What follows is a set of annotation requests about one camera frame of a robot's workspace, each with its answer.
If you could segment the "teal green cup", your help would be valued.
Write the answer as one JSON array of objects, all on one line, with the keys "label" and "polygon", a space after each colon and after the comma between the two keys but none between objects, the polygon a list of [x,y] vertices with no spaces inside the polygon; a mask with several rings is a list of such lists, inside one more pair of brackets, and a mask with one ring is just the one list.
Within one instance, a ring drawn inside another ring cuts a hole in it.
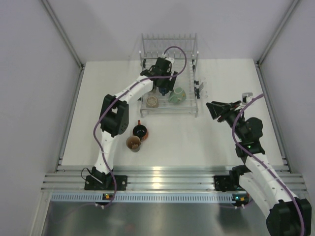
[{"label": "teal green cup", "polygon": [[180,104],[183,103],[187,98],[186,92],[182,87],[175,88],[168,98],[169,103]]}]

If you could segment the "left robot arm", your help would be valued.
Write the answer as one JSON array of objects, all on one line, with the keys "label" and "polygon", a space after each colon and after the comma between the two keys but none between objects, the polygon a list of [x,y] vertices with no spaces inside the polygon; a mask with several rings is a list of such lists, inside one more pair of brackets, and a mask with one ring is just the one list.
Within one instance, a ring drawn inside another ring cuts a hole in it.
[{"label": "left robot arm", "polygon": [[170,90],[177,74],[182,73],[173,70],[174,61],[174,58],[165,55],[157,58],[155,64],[144,69],[126,89],[104,97],[99,119],[93,129],[99,154],[90,174],[100,189],[106,190],[115,182],[114,148],[117,136],[123,134],[128,127],[129,105],[154,88]]}]

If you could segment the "dark blue mug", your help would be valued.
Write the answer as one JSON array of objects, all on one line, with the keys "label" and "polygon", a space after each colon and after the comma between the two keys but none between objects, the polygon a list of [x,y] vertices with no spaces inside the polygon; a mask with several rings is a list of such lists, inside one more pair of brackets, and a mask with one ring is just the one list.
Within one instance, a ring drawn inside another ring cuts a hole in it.
[{"label": "dark blue mug", "polygon": [[168,88],[159,87],[159,88],[158,88],[158,91],[159,91],[159,93],[160,93],[162,96],[165,96],[167,93],[169,93],[169,89],[168,89]]}]

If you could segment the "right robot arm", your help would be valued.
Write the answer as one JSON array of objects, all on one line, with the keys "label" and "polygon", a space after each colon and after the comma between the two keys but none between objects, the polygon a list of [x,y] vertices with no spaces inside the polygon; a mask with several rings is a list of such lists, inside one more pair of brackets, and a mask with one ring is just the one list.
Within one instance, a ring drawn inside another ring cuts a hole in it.
[{"label": "right robot arm", "polygon": [[262,120],[244,118],[241,102],[206,104],[212,119],[227,122],[232,136],[238,137],[235,151],[243,164],[229,172],[230,186],[244,189],[266,218],[272,236],[309,236],[312,226],[312,205],[294,194],[271,166],[261,146]]}]

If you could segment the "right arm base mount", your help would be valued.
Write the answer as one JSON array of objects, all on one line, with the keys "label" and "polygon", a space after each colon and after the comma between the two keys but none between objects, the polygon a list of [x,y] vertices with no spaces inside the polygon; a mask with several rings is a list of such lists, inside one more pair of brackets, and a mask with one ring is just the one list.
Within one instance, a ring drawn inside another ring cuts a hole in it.
[{"label": "right arm base mount", "polygon": [[220,192],[240,190],[240,186],[231,176],[214,176],[214,186]]}]

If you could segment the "black and red mug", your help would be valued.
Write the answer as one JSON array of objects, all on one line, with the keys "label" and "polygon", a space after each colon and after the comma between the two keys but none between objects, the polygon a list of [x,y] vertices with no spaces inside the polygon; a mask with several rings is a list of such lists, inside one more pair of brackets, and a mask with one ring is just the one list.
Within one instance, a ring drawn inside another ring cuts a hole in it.
[{"label": "black and red mug", "polygon": [[141,141],[146,140],[149,135],[147,127],[141,124],[141,120],[137,121],[137,125],[133,128],[132,133],[134,136],[137,136]]}]

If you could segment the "beige speckled cup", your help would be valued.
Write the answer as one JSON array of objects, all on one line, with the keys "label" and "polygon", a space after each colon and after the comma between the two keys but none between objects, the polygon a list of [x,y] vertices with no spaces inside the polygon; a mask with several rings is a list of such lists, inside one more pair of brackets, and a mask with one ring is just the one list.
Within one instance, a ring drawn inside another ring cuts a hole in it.
[{"label": "beige speckled cup", "polygon": [[158,98],[155,96],[148,96],[146,98],[147,108],[157,108],[159,106]]}]

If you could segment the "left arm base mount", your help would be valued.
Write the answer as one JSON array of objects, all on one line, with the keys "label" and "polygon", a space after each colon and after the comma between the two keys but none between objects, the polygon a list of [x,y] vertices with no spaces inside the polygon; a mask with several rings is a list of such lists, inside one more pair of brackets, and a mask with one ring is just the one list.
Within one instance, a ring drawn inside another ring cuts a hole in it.
[{"label": "left arm base mount", "polygon": [[[116,180],[117,191],[125,191],[126,186],[127,186],[127,176],[115,175],[115,180]],[[115,183],[112,176],[106,177],[105,183],[103,183],[101,180],[96,179],[92,175],[89,175],[86,177],[84,189],[88,191],[101,191],[101,190],[114,191]]]}]

